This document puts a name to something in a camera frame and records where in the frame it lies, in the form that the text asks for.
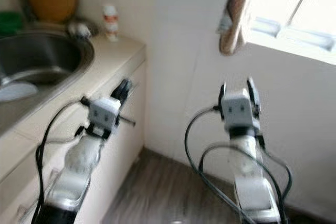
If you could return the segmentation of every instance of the white bottle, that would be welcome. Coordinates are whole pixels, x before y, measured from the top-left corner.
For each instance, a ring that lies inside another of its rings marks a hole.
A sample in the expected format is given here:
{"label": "white bottle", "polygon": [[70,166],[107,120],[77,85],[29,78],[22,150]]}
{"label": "white bottle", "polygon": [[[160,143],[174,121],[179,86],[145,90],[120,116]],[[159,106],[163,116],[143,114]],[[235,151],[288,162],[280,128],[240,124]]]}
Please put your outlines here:
{"label": "white bottle", "polygon": [[103,7],[106,36],[110,41],[118,41],[118,13],[113,5]]}

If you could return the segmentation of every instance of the gray floor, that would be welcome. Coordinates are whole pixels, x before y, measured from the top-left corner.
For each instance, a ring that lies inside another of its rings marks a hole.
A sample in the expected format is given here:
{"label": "gray floor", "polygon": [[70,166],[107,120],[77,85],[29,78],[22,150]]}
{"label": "gray floor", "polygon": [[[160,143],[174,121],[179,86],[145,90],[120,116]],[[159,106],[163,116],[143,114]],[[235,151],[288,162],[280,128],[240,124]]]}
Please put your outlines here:
{"label": "gray floor", "polygon": [[[230,198],[233,187],[213,181]],[[239,223],[191,168],[144,149],[106,214],[108,223]]]}

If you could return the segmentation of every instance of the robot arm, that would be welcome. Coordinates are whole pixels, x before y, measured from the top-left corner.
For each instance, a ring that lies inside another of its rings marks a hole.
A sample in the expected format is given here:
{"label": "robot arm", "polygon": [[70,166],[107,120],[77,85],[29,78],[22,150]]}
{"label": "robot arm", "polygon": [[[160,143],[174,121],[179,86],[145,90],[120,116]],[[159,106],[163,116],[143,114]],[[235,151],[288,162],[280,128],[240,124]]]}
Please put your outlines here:
{"label": "robot arm", "polygon": [[86,134],[67,152],[65,166],[32,223],[74,223],[89,188],[91,174],[99,164],[100,152],[110,134],[116,133],[119,120],[123,120],[120,110],[131,87],[131,81],[123,80],[110,98],[81,100],[89,107],[90,125]]}
{"label": "robot arm", "polygon": [[[260,101],[252,79],[248,91],[242,89],[222,97],[224,129],[230,135],[230,145],[261,160],[256,135],[260,131]],[[278,223],[280,214],[272,187],[262,169],[253,160],[230,150],[229,163],[235,176],[235,195],[238,206],[257,223]]]}

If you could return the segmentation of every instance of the black cable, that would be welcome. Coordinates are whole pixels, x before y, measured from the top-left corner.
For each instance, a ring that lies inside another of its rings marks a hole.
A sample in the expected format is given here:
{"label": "black cable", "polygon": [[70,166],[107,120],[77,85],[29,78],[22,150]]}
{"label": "black cable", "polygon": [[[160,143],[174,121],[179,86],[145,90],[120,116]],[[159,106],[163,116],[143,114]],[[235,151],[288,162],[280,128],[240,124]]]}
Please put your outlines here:
{"label": "black cable", "polygon": [[255,223],[250,216],[248,216],[243,210],[241,210],[230,198],[228,198],[221,190],[219,190],[214,184],[212,184],[210,182],[210,180],[208,180],[203,172],[199,171],[197,169],[197,167],[195,166],[191,156],[190,156],[190,152],[189,152],[189,148],[188,148],[188,135],[189,135],[189,131],[191,129],[191,126],[194,124],[194,122],[199,118],[201,117],[202,115],[205,115],[207,113],[210,113],[210,112],[214,112],[214,111],[218,111],[217,110],[217,106],[214,106],[214,107],[211,107],[211,108],[207,108],[207,109],[204,109],[200,112],[198,112],[194,118],[190,121],[186,131],[185,131],[185,135],[184,135],[184,148],[185,148],[185,152],[186,152],[186,155],[187,155],[187,158],[189,160],[189,163],[192,167],[192,169],[200,175],[200,177],[202,178],[203,182],[221,199],[223,200],[224,202],[226,202],[236,213],[238,213],[239,215],[241,215],[243,218],[245,218],[245,220],[248,222],[248,223]]}
{"label": "black cable", "polygon": [[235,145],[231,145],[229,143],[215,143],[215,144],[211,145],[210,147],[208,147],[207,149],[205,149],[205,151],[202,154],[201,160],[199,162],[199,167],[201,167],[201,169],[202,169],[204,158],[205,158],[206,154],[208,154],[210,151],[215,150],[217,148],[229,148],[229,149],[233,149],[237,152],[240,152],[243,155],[247,156],[248,158],[252,159],[253,162],[255,162],[258,166],[260,166],[267,173],[267,175],[270,177],[270,179],[273,182],[274,188],[275,188],[277,196],[278,196],[279,213],[280,213],[280,217],[281,217],[281,223],[287,223],[284,200],[282,198],[281,190],[280,190],[280,187],[279,187],[276,179],[274,178],[273,174],[269,171],[269,169],[261,161],[259,161],[258,159],[256,159],[252,155],[250,155],[249,153],[245,152],[243,149],[241,149],[241,148],[239,148]]}
{"label": "black cable", "polygon": [[42,174],[42,168],[43,168],[43,154],[44,154],[44,147],[46,145],[47,142],[47,137],[49,134],[49,131],[53,125],[53,123],[55,122],[55,120],[57,119],[57,117],[68,107],[78,103],[80,101],[72,101],[69,102],[68,104],[64,105],[57,113],[56,115],[51,119],[46,131],[44,132],[44,136],[43,136],[43,140],[42,142],[38,145],[36,152],[35,152],[35,160],[36,160],[36,166],[37,166],[37,171],[38,171],[38,176],[39,176],[39,183],[40,183],[40,192],[39,192],[39,196],[38,196],[38,202],[37,202],[37,206],[33,215],[33,219],[32,219],[32,223],[34,224],[37,218],[37,215],[40,211],[41,206],[44,203],[44,186],[43,186],[43,174]]}
{"label": "black cable", "polygon": [[290,191],[290,188],[292,187],[292,182],[293,182],[293,179],[292,179],[292,173],[289,169],[289,167],[286,165],[286,163],[284,161],[282,161],[281,159],[279,159],[278,157],[275,157],[273,156],[272,154],[270,154],[268,151],[266,151],[266,149],[262,148],[262,151],[264,152],[264,154],[266,156],[268,156],[271,160],[273,160],[275,163],[277,163],[278,165],[280,165],[281,167],[283,167],[286,172],[287,172],[287,175],[288,175],[288,182],[287,182],[287,185],[282,193],[282,199],[285,200],[289,191]]}

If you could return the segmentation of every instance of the white countertop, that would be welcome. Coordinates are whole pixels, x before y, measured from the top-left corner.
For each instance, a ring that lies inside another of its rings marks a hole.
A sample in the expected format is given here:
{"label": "white countertop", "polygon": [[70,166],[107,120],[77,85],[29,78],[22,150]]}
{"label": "white countertop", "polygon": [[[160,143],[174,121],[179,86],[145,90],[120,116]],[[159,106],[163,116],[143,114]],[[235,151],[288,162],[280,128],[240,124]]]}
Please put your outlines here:
{"label": "white countertop", "polygon": [[79,100],[83,95],[91,97],[108,80],[130,75],[145,60],[145,45],[129,38],[121,37],[119,42],[110,42],[104,35],[98,35],[91,39],[91,43],[95,57],[86,72],[63,93],[0,138],[0,184],[34,151],[49,121],[64,104]]}

